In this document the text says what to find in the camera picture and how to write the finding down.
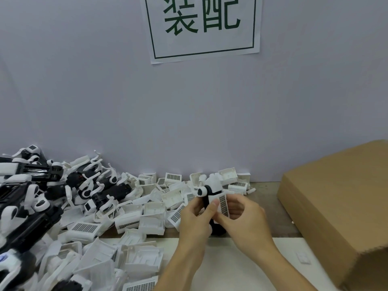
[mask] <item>person's left hand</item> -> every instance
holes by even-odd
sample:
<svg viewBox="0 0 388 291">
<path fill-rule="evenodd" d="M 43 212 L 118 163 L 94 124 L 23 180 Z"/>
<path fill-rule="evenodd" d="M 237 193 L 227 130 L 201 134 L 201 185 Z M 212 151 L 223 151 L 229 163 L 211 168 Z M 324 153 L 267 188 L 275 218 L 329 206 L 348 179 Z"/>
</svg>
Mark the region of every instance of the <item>person's left hand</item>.
<svg viewBox="0 0 388 291">
<path fill-rule="evenodd" d="M 217 212 L 220 204 L 218 199 L 213 200 L 204 213 L 197 216 L 203 208 L 202 198 L 195 197 L 180 214 L 179 243 L 177 250 L 192 259 L 192 267 L 199 269 L 205 255 L 205 246 L 211 235 L 210 220 Z"/>
</svg>

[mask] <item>person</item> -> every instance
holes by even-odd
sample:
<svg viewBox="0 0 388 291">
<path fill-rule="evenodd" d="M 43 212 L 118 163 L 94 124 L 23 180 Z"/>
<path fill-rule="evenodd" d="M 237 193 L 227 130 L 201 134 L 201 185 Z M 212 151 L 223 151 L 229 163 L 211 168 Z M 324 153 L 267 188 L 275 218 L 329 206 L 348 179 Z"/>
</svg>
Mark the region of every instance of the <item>person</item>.
<svg viewBox="0 0 388 291">
<path fill-rule="evenodd" d="M 209 221 L 221 224 L 237 248 L 257 264 L 277 291 L 317 291 L 279 252 L 272 239 L 264 209 L 242 195 L 227 195 L 230 218 L 217 212 L 213 200 L 202 215 L 201 198 L 194 198 L 181 213 L 179 242 L 154 291 L 189 291 L 201 266 L 211 234 Z"/>
</svg>

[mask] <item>cardboard box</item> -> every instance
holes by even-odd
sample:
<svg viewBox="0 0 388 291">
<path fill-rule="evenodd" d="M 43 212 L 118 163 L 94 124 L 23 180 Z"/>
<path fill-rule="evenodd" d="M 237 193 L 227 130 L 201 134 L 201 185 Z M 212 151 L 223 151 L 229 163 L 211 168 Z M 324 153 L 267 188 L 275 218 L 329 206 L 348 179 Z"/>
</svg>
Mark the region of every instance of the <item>cardboard box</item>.
<svg viewBox="0 0 388 291">
<path fill-rule="evenodd" d="M 285 173 L 278 198 L 337 287 L 388 290 L 388 141 Z"/>
</svg>

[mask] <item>person's right thumb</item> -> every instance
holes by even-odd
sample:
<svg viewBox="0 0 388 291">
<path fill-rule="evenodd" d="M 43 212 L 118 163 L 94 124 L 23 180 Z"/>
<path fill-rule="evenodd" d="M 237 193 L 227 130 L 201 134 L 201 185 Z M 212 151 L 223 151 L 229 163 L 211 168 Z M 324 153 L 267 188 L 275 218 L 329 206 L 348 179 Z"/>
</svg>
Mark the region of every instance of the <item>person's right thumb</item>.
<svg viewBox="0 0 388 291">
<path fill-rule="evenodd" d="M 217 223 L 219 223 L 221 226 L 223 226 L 225 230 L 228 230 L 228 228 L 230 226 L 230 222 L 232 221 L 229 217 L 227 217 L 219 212 L 217 212 L 213 216 L 213 220 L 215 220 Z"/>
</svg>

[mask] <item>gray wall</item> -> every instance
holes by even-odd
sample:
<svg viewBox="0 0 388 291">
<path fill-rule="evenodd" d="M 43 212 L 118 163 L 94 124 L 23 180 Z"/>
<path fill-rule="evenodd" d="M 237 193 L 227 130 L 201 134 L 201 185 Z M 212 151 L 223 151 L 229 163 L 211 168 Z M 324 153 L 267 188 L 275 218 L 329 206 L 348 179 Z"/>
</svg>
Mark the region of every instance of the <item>gray wall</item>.
<svg viewBox="0 0 388 291">
<path fill-rule="evenodd" d="M 0 148 L 279 180 L 388 138 L 387 8 L 264 0 L 260 54 L 152 66 L 139 0 L 0 0 Z"/>
</svg>

